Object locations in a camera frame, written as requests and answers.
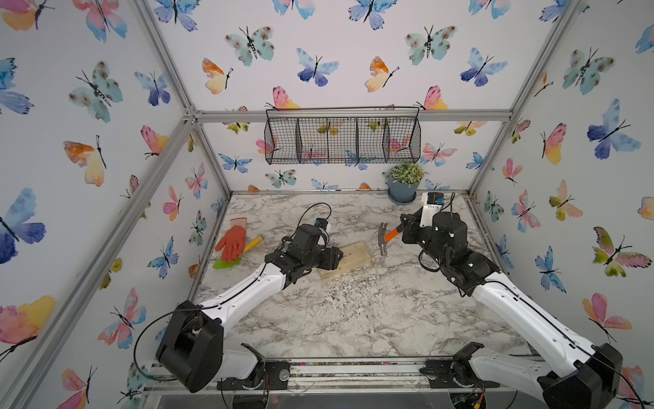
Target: wall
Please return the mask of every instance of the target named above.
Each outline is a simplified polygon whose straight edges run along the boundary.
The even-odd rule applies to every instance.
[[[29,7],[29,2],[22,3]],[[143,89],[134,73],[154,72],[158,78],[163,70],[129,3],[115,3],[116,9],[105,10],[115,28],[104,33],[87,26],[86,16],[94,12],[95,6],[80,10],[75,7],[77,1],[57,2],[52,5],[54,9],[43,9],[38,30],[35,25],[28,27],[23,23],[30,16],[33,19],[33,8],[31,12],[17,8],[12,11],[14,14],[3,10],[0,215],[12,231],[18,231],[20,241],[15,242],[6,229],[0,228],[0,352],[38,335],[51,313],[56,313],[69,296],[77,274],[85,271],[119,212],[129,203],[121,195],[128,195],[130,177],[145,180],[157,158],[144,156],[150,150],[141,136],[142,127],[150,126],[157,133],[168,135],[181,117],[175,95],[169,103],[148,103],[148,90]],[[8,22],[21,29],[12,28]],[[14,58],[15,68],[7,58]],[[120,89],[118,93],[111,84],[107,95],[112,95],[113,100],[108,100],[110,107],[105,105],[109,113],[99,108],[103,119],[96,119],[85,107],[69,101],[69,94],[78,87],[92,93],[89,86],[75,77],[84,78],[83,71],[92,80],[99,61],[106,62],[108,78],[114,79]],[[11,92],[20,93],[29,101]],[[101,158],[97,155],[96,135]],[[87,145],[88,152],[77,152],[75,147],[79,145],[70,145],[69,158],[65,141]],[[82,156],[77,164],[76,154]],[[84,157],[87,166],[80,168],[78,164],[83,163]],[[95,173],[103,173],[103,180]],[[20,216],[12,216],[7,212],[21,192],[28,200],[19,204],[18,207],[24,206],[17,213]],[[31,195],[36,203],[32,211]],[[149,218],[154,210],[149,209],[148,219],[142,222],[154,222]],[[35,243],[29,243],[29,234],[21,235],[24,230],[17,227],[21,221],[43,224],[32,224],[26,230],[34,233],[31,237]],[[18,254],[12,256],[13,246]],[[35,344],[18,346],[0,363],[0,385],[10,385],[8,380],[15,376]],[[87,369],[77,371],[83,376]]]
[[[521,133],[522,138],[515,144],[511,143],[511,134],[506,136],[492,162],[494,170],[488,173],[477,191],[482,212],[488,191],[504,208],[495,222],[490,213],[485,213],[485,217],[496,243],[506,235],[510,253],[507,256],[514,265],[508,269],[511,278],[570,328],[597,344],[610,341],[623,354],[625,372],[636,381],[640,396],[646,400],[652,399],[654,374],[651,354],[654,327],[650,314],[654,309],[650,295],[654,285],[653,267],[650,266],[654,257],[651,199],[654,168],[650,126],[650,107],[654,105],[654,83],[651,81],[654,53],[652,48],[648,49],[654,23],[652,16],[654,4],[651,1],[592,2],[590,8],[577,17],[572,31],[547,68],[548,81],[553,84],[531,98],[520,113],[531,120],[529,128]],[[585,95],[579,86],[565,89],[564,76],[571,64],[570,54],[575,49],[581,50],[585,55],[581,59],[583,65],[589,47],[593,52],[599,49],[594,58],[607,58],[603,61],[605,70],[596,73],[600,82]],[[594,66],[600,65],[591,62],[586,77]],[[614,100],[619,100],[619,111]],[[557,163],[556,136],[546,145],[549,156],[542,158],[543,140],[539,133],[544,132],[549,140],[552,131],[561,123],[566,125],[566,133]],[[603,124],[608,124],[608,130],[597,128]],[[598,149],[601,143],[597,137],[603,137],[620,125],[628,128],[609,136],[603,142],[606,150]],[[509,158],[513,159],[514,169],[517,165],[524,167],[513,178],[515,185],[502,174],[502,167]],[[557,193],[563,180],[567,194]],[[535,204],[531,214],[538,218],[540,226],[520,232],[518,218],[511,214],[511,208],[524,191],[528,192],[528,205]],[[564,221],[556,216],[558,194],[565,196],[564,200],[572,195],[571,201],[564,205],[569,209]],[[608,256],[613,251],[605,241],[598,243],[595,230],[598,227],[610,235],[613,247],[617,248],[623,238],[625,248],[632,246],[615,255],[608,266],[604,265],[607,256],[600,247],[608,250]],[[547,268],[539,269],[537,257],[544,258],[550,247],[553,264],[548,266],[543,260]],[[598,255],[601,260],[594,262]],[[542,279],[547,284],[550,275],[544,277],[541,271],[554,269],[558,269],[555,275],[565,292],[554,285],[550,285],[549,290],[542,286]],[[606,315],[601,306],[604,303],[602,295],[608,303]],[[619,396],[633,397],[626,385],[621,386]]]

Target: marble countertop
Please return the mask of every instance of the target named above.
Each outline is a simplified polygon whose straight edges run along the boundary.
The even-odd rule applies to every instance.
[[[530,353],[525,340],[493,311],[470,297],[461,298],[442,274],[423,270],[418,246],[398,237],[388,244],[388,256],[380,255],[379,223],[387,222],[392,229],[401,213],[420,207],[419,201],[394,205],[384,194],[233,196],[218,237],[228,230],[230,219],[246,217],[247,241],[258,234],[264,241],[230,269],[212,268],[220,257],[214,252],[196,302],[247,277],[282,237],[295,231],[300,215],[316,202],[332,207],[330,244],[344,247],[363,241],[372,262],[325,280],[312,272],[255,307],[227,339],[280,358],[452,355],[471,341],[504,353]],[[457,196],[452,207],[468,225],[468,246],[488,255],[463,198]],[[318,205],[303,222],[327,214],[327,207]]]

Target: wire basket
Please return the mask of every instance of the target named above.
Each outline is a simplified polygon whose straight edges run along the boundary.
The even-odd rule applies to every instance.
[[[402,164],[420,158],[419,109],[266,111],[268,164]]]

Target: orange butterfly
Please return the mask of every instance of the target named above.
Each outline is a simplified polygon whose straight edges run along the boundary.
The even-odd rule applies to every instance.
[[[371,78],[366,81],[366,88],[368,92],[377,91],[380,88],[384,88],[388,80],[395,74],[395,71],[399,70],[397,67],[391,73],[388,72],[388,67],[384,64],[384,61],[379,57],[375,57],[370,63],[370,75],[375,78]]]
[[[100,149],[100,135],[95,136],[95,144],[97,149],[83,143],[65,141],[63,149],[72,163],[78,164],[80,168],[87,167],[84,172],[84,180],[87,183],[101,186],[105,181],[107,165],[102,157],[102,149]]]

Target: butterfly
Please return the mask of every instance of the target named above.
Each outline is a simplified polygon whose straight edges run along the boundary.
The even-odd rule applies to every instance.
[[[631,329],[631,322],[628,319],[624,319],[617,315],[606,318],[608,301],[606,300],[605,295],[594,293],[590,300],[584,298],[581,303],[583,304],[583,309],[586,311],[586,314],[590,317],[589,319],[604,331],[606,338],[609,340],[609,344],[611,343],[611,340],[616,341],[616,339],[609,334],[606,330],[607,328]]]
[[[30,188],[23,189],[9,207],[5,217],[0,217],[0,264],[18,255],[15,241],[27,244],[39,243],[45,236],[45,224],[25,223],[34,216],[37,197]]]
[[[513,186],[515,186],[515,177],[518,176],[522,171],[522,165],[516,166],[515,169],[513,168],[513,158],[508,158],[506,160],[506,166],[502,166],[502,173],[504,174],[504,178],[513,182]]]
[[[118,312],[116,307],[114,307],[116,312],[111,312],[111,314],[117,315],[119,319],[100,332],[97,339],[111,345],[118,337],[118,348],[128,349],[133,342],[131,330],[134,329],[134,325],[145,321],[145,307],[136,308],[138,302],[139,296],[136,295],[136,290],[132,288],[125,300],[123,313]]]
[[[424,105],[416,101],[416,106],[422,109],[447,109],[447,104],[441,98],[441,88],[438,85],[427,90],[427,96],[424,97]]]
[[[484,60],[478,49],[472,48],[470,50],[470,59],[468,60],[470,69],[461,73],[461,79],[465,82],[468,82],[474,78],[475,86],[486,85],[486,83],[489,81],[487,74],[497,74],[509,64],[506,61],[489,64],[489,61],[491,61],[493,58],[494,57],[486,57],[486,60]]]
[[[642,198],[638,214],[645,219],[654,220],[654,198]]]
[[[481,164],[484,163],[484,158],[482,158],[481,155],[478,154],[477,152],[472,152],[472,158],[474,162],[469,162],[466,165],[466,168],[468,169],[478,169],[479,166],[481,166]]]
[[[654,24],[647,27],[645,31],[643,31],[643,36],[640,37],[640,40],[638,40],[636,43],[636,53],[640,54],[641,52],[645,52],[652,47],[654,47]]]
[[[411,60],[413,65],[418,65],[424,58],[424,55],[427,54],[429,58],[429,53],[431,52],[432,57],[437,60],[442,60],[443,57],[447,54],[449,50],[449,41],[447,40],[450,37],[454,37],[456,33],[455,26],[449,26],[441,28],[434,34],[432,37],[432,30],[434,27],[427,31],[427,27],[424,28],[427,33],[427,40],[421,34],[412,33],[407,34],[404,37],[404,41],[407,43],[407,46],[411,47],[409,49],[409,60]],[[432,48],[432,41],[437,41],[436,46]]]
[[[552,251],[552,246],[549,246],[547,249],[547,254],[545,254],[545,260],[541,256],[536,257],[536,267],[543,270],[540,273],[542,274],[540,279],[540,285],[543,286],[545,291],[549,290],[549,284],[552,283],[556,288],[561,290],[564,293],[567,293],[566,288],[563,287],[563,283],[557,277],[556,273],[558,268],[552,270],[554,265],[554,252]]]
[[[177,264],[177,253],[173,253],[173,238],[170,238],[168,246],[161,250],[162,256],[157,257],[148,263],[148,267],[159,268],[159,278],[165,278],[168,275],[168,269],[171,264]]]
[[[180,24],[187,31],[198,29],[196,22],[188,15],[193,13],[193,10],[199,5],[199,0],[157,0],[157,3],[161,5],[154,9],[154,13],[159,21],[168,23],[174,16],[174,24],[177,24],[177,19],[179,19]]]
[[[91,30],[96,39],[106,43],[107,30],[110,27],[122,38],[127,35],[125,20],[114,13],[119,6],[118,0],[73,0],[73,5],[79,10],[88,10],[86,27]]]
[[[379,13],[383,13],[390,6],[395,4],[397,0],[356,0],[357,5],[348,9],[350,13],[350,20],[357,22],[364,17],[364,23],[370,17],[370,27],[373,30],[384,28],[384,19]]]
[[[443,145],[439,145],[438,149],[434,148],[431,143],[425,143],[424,149],[422,150],[426,155],[422,155],[420,158],[420,163],[423,165],[428,164],[431,161],[434,161],[434,165],[442,166],[445,164],[445,157],[452,156],[456,149],[443,149]]]
[[[98,289],[106,289],[109,286],[109,283],[111,283],[111,273],[117,273],[120,270],[122,270],[122,258],[117,258],[105,273],[105,277],[102,279],[102,281],[100,281],[100,286],[98,286]]]
[[[0,104],[11,109],[15,113],[26,115],[29,109],[34,106],[29,102],[29,98],[18,92],[7,91],[16,85],[11,81],[14,79],[14,70],[16,58],[5,58],[0,60]]]
[[[287,170],[282,173],[282,171],[276,171],[277,174],[267,173],[266,177],[272,182],[273,186],[276,188],[281,188],[282,185],[295,185],[297,179],[295,178],[295,171],[293,169]]]
[[[288,10],[289,5],[290,8],[293,9],[293,4],[296,1],[298,4],[298,12],[304,20],[311,17],[313,12],[316,11],[316,4],[314,4],[313,0],[273,0],[273,3],[275,4],[275,11],[283,16],[286,14],[286,10]]]
[[[570,217],[581,217],[583,215],[583,212],[581,210],[574,207],[570,203],[570,200],[574,200],[574,199],[572,198],[572,195],[568,196],[568,186],[566,185],[565,180],[561,181],[561,184],[557,189],[557,195],[558,196],[549,197],[549,205],[557,209],[558,220],[561,221],[565,220],[566,213]]]
[[[145,365],[141,365],[141,371],[146,372]],[[141,390],[145,386],[146,378],[132,362],[127,373],[127,392],[120,392],[123,395],[120,400],[127,398],[121,409],[138,409],[141,405]]]
[[[611,153],[611,146],[616,152],[633,152],[640,149],[640,142],[631,139],[629,136],[618,132],[622,128],[626,128],[626,120],[622,121],[620,125],[617,121],[620,119],[620,100],[615,98],[611,101],[609,109],[602,114],[604,123],[602,125],[590,125],[588,127],[588,139],[590,141],[599,140],[599,144],[595,147],[595,157],[598,159],[606,159]]]
[[[570,68],[566,70],[566,73],[563,76],[564,90],[573,85],[573,83],[575,86],[581,83],[581,85],[579,85],[579,91],[581,91],[582,95],[586,95],[600,83],[599,73],[609,71],[611,67],[615,65],[615,60],[611,57],[601,57],[595,58],[591,61],[591,58],[593,58],[596,53],[597,49],[593,52],[593,49],[591,48],[586,64],[582,65],[584,58],[586,58],[583,51],[574,50],[572,52],[570,55]]]
[[[636,365],[633,368],[623,366],[622,375],[629,380],[631,385],[636,390],[638,396],[644,396],[645,379],[643,377],[643,370],[640,368],[640,366]],[[640,406],[634,391],[631,390],[629,385],[627,385],[624,380],[620,380],[620,385],[617,388],[617,394],[623,396],[622,398],[618,399],[625,402],[620,406],[620,409],[640,409],[642,407]],[[646,402],[645,400],[643,400],[643,403],[650,406],[652,405],[652,402]]]
[[[220,198],[219,202],[211,204],[211,210],[216,212],[216,217],[220,216],[223,207],[225,207],[225,198]]]
[[[91,377],[95,374],[97,367],[88,371],[88,378],[86,382],[82,381],[79,376],[72,369],[67,369],[61,374],[61,382],[63,388],[67,391],[78,391],[73,396],[69,397],[67,401],[57,406],[57,409],[84,409],[87,403],[91,403],[88,399],[88,390],[91,386]]]
[[[45,327],[54,311],[57,301],[51,296],[42,296],[32,304],[20,307],[0,307],[0,342],[11,346],[0,352],[0,362],[16,348],[34,341]]]
[[[450,186],[441,186],[440,183],[434,183],[429,179],[424,180],[424,187],[426,187],[427,190],[436,190],[436,189],[438,189],[438,190],[450,190],[451,189]]]
[[[559,124],[547,139],[545,138],[545,132],[541,134],[543,138],[543,154],[540,156],[541,159],[547,156],[547,159],[553,165],[559,164],[561,161],[561,143],[563,143],[563,137],[566,135],[567,130],[567,125]]]
[[[520,133],[524,132],[525,129],[529,128],[530,125],[531,125],[531,121],[529,119],[523,120],[522,118],[520,118],[520,120],[518,120],[518,124],[513,129],[513,136],[511,137],[511,143],[518,142],[520,138],[523,137]]]
[[[300,106],[294,103],[289,97],[284,88],[276,86],[273,88],[273,101],[275,104],[266,103],[267,107],[272,109],[299,109]]]
[[[186,184],[188,185],[189,189],[193,189],[193,196],[195,196],[196,199],[200,199],[202,189],[207,190],[207,185],[209,184],[209,181],[204,177],[204,162],[200,164],[197,173],[195,169],[192,171],[193,176],[187,177],[185,179]]]
[[[486,196],[484,211],[490,213],[490,219],[493,222],[496,222],[500,218],[500,215],[504,214],[504,208],[497,203],[497,198],[495,198],[490,191],[488,196]]]
[[[519,198],[519,203],[514,203],[511,208],[511,214],[518,216],[518,230],[522,233],[527,231],[527,226],[531,228],[540,227],[540,221],[531,213],[531,209],[536,207],[533,203],[530,207],[527,207],[529,197],[527,196],[527,191],[522,193]]]
[[[225,163],[222,164],[222,167],[225,170],[238,169],[241,173],[247,173],[245,165],[252,162],[252,159],[239,159],[238,156],[236,156],[236,159],[232,159],[222,153],[219,153],[218,155],[225,161]]]
[[[327,182],[325,182],[325,183],[318,182],[316,179],[311,180],[311,185],[314,188],[319,189],[319,190],[322,190],[322,189],[327,189],[327,190],[338,189],[338,185],[327,185]]]
[[[357,158],[356,152],[350,151],[348,149],[345,149],[345,153],[347,154],[347,159],[345,159],[346,166],[356,165],[359,168],[359,170],[366,170],[368,168],[368,165],[366,164],[372,162],[372,158]]]
[[[234,48],[234,55],[243,62],[243,65],[249,67],[252,65],[252,54],[254,53],[254,58],[258,58],[256,55],[259,54],[264,60],[272,60],[275,50],[269,41],[270,37],[273,36],[273,29],[270,27],[261,27],[252,33],[250,37],[250,31],[248,27],[243,31],[241,28],[241,33],[245,34],[247,41],[238,34],[228,34],[225,36],[225,41]]]
[[[80,168],[87,167],[84,172],[84,180],[99,187],[105,181],[105,169],[107,169],[105,159],[102,157],[102,148],[100,148],[100,135],[95,136],[95,145],[97,149],[83,143],[64,141],[63,149],[72,163],[78,164]]]
[[[227,81],[229,81],[230,74],[234,70],[230,68],[230,70],[227,71],[227,75],[225,75],[225,72],[218,68],[216,64],[209,61],[208,58],[205,58],[202,60],[202,71],[207,74],[207,77],[211,78],[207,81],[205,87],[215,95],[219,94],[223,89],[227,89]]]
[[[239,112],[246,112],[246,107],[239,107]],[[234,131],[238,135],[239,130],[247,132],[249,129],[250,122],[223,122],[223,125],[229,125],[227,129]]]
[[[3,2],[0,7],[5,9],[2,15],[3,20],[9,27],[18,31],[23,30],[27,31],[36,26],[39,29],[39,16],[43,12],[43,9],[52,9],[54,7],[48,7],[45,3],[48,0],[43,0],[43,3],[37,5],[35,0],[8,0]]]
[[[168,91],[164,91],[164,88],[168,87],[164,74],[161,74],[159,78],[154,79],[154,73],[150,74],[148,77],[145,74],[134,72],[134,77],[139,80],[144,90],[150,91],[148,103],[150,103],[151,106],[156,107],[159,105],[160,98],[163,103],[170,102],[170,94],[168,94]]]
[[[384,61],[379,57],[374,57],[370,63],[370,75],[374,78],[367,80],[365,83],[368,92],[374,92],[380,88],[384,88],[388,80],[393,76],[393,74],[395,74],[395,71],[399,69],[400,68],[397,67],[389,73]]]
[[[600,248],[593,247],[593,250],[595,251],[593,263],[604,264],[606,266],[604,268],[604,273],[607,276],[617,277],[620,275],[626,277],[627,273],[622,266],[647,268],[651,265],[652,260],[649,257],[633,251],[623,251],[623,249],[633,247],[630,245],[623,246],[625,242],[624,236],[622,236],[620,246],[616,249],[613,247],[611,237],[606,230],[601,227],[596,227],[595,232],[597,233],[597,244]]]
[[[319,64],[322,57],[318,58],[316,56],[314,60],[301,48],[298,48],[296,52],[298,53],[298,57],[300,57],[300,64],[304,65],[304,70],[298,73],[298,77],[304,82],[309,82],[309,80],[315,78],[317,86],[326,86],[328,81],[325,75],[332,74],[336,71],[339,65],[338,61]]]
[[[480,121],[463,121],[459,122],[458,128],[454,129],[454,133],[466,133],[467,136],[472,136],[477,133],[477,128],[481,128],[487,123],[485,120]]]
[[[143,136],[145,143],[148,144],[150,150],[152,151],[145,154],[146,159],[151,156],[161,155],[166,144],[168,144],[168,136],[155,133],[149,126],[143,125],[141,128],[141,136]]]
[[[198,210],[198,216],[196,217],[196,222],[193,224],[193,231],[191,232],[191,238],[188,239],[188,242],[202,245],[204,243],[202,235],[206,229],[207,219],[202,217],[202,212]]]
[[[111,106],[111,102],[122,101],[118,83],[109,78],[109,66],[104,61],[98,62],[91,75],[92,81],[89,81],[84,71],[82,74],[84,79],[75,78],[85,82],[91,89],[83,86],[75,88],[68,94],[68,100],[79,107],[86,107],[91,117],[109,122],[111,115],[107,106]]]
[[[493,19],[506,13],[511,3],[509,0],[470,0],[470,7],[468,11],[474,16],[477,14],[484,6],[488,8],[490,5],[490,13],[492,14]]]
[[[175,194],[175,189],[172,186],[168,186],[168,196],[173,200],[172,202],[166,202],[163,204],[163,212],[168,216],[168,219],[172,222],[175,221],[177,215],[179,214],[179,205],[182,203],[182,195],[179,195],[179,199]]]
[[[502,235],[502,239],[500,240],[500,244],[495,243],[495,248],[497,248],[497,252],[500,254],[500,257],[502,257],[502,261],[504,261],[504,265],[510,268],[511,270],[514,269],[514,265],[511,262],[511,259],[509,258],[509,249],[506,245],[506,234]]]

